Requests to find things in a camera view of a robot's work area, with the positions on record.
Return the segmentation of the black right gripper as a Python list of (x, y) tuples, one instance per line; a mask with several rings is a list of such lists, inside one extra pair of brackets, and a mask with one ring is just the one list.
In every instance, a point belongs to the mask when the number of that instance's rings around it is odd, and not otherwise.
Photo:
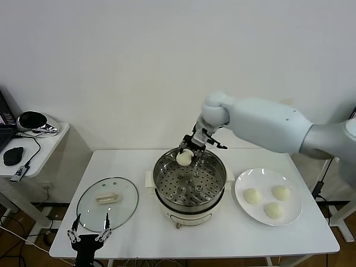
[(204, 164), (204, 154), (206, 149), (206, 138), (201, 134), (185, 135), (179, 144), (179, 154), (184, 150), (194, 152), (194, 165), (196, 167)]

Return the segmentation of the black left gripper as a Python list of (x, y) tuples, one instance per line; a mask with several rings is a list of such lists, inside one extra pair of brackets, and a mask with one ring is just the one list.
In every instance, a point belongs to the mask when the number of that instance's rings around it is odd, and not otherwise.
[(72, 242), (72, 249), (77, 253), (75, 266), (93, 266), (95, 253), (101, 248), (101, 242), (105, 242), (112, 234), (109, 214), (106, 213), (104, 230), (98, 234), (84, 234), (78, 236), (77, 229), (80, 224), (81, 214), (78, 214), (72, 227), (67, 230), (67, 236)]

